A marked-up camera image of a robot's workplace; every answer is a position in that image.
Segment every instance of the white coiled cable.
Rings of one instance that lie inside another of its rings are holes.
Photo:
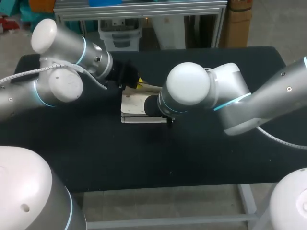
[[[54,62],[57,62],[58,64],[53,64],[52,66],[48,66],[48,67],[44,67],[44,68],[40,68],[40,69],[35,69],[35,70],[30,70],[30,71],[26,71],[26,72],[23,72],[23,73],[16,73],[14,75],[11,75],[11,76],[8,76],[6,78],[3,78],[0,80],[0,85],[1,84],[4,84],[8,81],[11,81],[13,79],[16,79],[16,78],[20,78],[20,77],[23,77],[23,76],[26,76],[26,75],[30,75],[30,74],[35,74],[35,73],[40,73],[40,72],[44,72],[44,71],[48,71],[48,70],[51,70],[51,69],[59,69],[59,68],[65,68],[65,67],[68,67],[68,68],[71,68],[71,69],[74,69],[75,71],[77,72],[80,72],[80,73],[84,73],[86,74],[88,77],[90,77],[95,83],[96,85],[98,85],[100,88],[104,89],[104,90],[107,90],[107,87],[100,84],[86,69],[84,69],[83,67],[81,66],[78,66],[78,65],[75,65],[75,64],[71,64],[67,61],[62,61],[62,60],[57,60],[57,59],[54,59],[54,58],[48,58]]]
[[[291,148],[295,148],[295,149],[300,149],[300,150],[307,150],[307,146],[304,145],[295,145],[295,144],[291,144],[289,142],[286,142],[284,140],[280,140],[274,136],[272,136],[271,134],[269,134],[267,131],[263,130],[262,128],[260,128],[259,126],[257,127],[257,130],[259,130],[261,133],[263,133],[264,135],[266,135],[268,138],[277,141],[278,143],[282,144],[282,145],[286,145],[289,146]]]

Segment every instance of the black tabletop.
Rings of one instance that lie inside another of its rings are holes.
[[[272,47],[114,53],[131,60],[143,79],[162,85],[181,62],[215,68],[236,63],[253,92],[284,67]],[[24,56],[16,71],[39,67]],[[257,130],[229,137],[217,114],[195,109],[165,124],[122,124],[119,90],[102,91],[82,76],[81,98],[57,108],[18,115],[0,124],[0,145],[40,154],[71,192],[204,184],[276,182],[307,166],[307,151],[291,149]],[[278,138],[307,145],[307,109],[262,127]]]

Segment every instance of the teal object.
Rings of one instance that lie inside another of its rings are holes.
[[[34,13],[31,11],[29,3],[27,1],[22,1],[20,3],[20,14],[21,14],[21,21],[25,23],[31,23],[30,30],[33,32],[37,24],[41,20],[46,18],[55,19],[54,14],[52,13]]]
[[[0,12],[12,16],[19,13],[19,0],[0,0]]]
[[[94,21],[85,21],[86,31],[87,32],[94,32],[95,30],[95,24]]]
[[[77,34],[81,34],[79,22],[65,22],[66,27],[74,31]]]

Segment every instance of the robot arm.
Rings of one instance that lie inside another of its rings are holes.
[[[251,93],[234,63],[214,69],[182,63],[169,73],[158,96],[158,107],[171,118],[196,105],[213,108],[221,118],[225,133],[238,135],[306,106],[306,76],[304,57]]]

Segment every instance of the table leg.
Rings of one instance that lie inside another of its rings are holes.
[[[55,13],[55,17],[56,17],[56,22],[57,22],[58,24],[60,24],[60,23],[61,23],[61,18],[60,18],[60,16],[59,16],[57,13]]]
[[[83,36],[86,37],[87,30],[86,30],[85,21],[80,21],[80,28],[81,28],[81,32],[82,32]]]
[[[258,219],[248,222],[248,230],[263,230],[270,221],[270,199],[276,185],[277,183],[274,183],[271,186],[262,203],[259,205],[255,213]]]
[[[225,7],[221,7],[219,13],[216,16],[213,36],[211,41],[211,48],[215,48],[219,46],[221,31],[224,23],[224,16],[225,16]]]
[[[250,184],[238,184],[239,193],[242,199],[243,207],[246,214],[254,214],[257,206],[251,191]]]

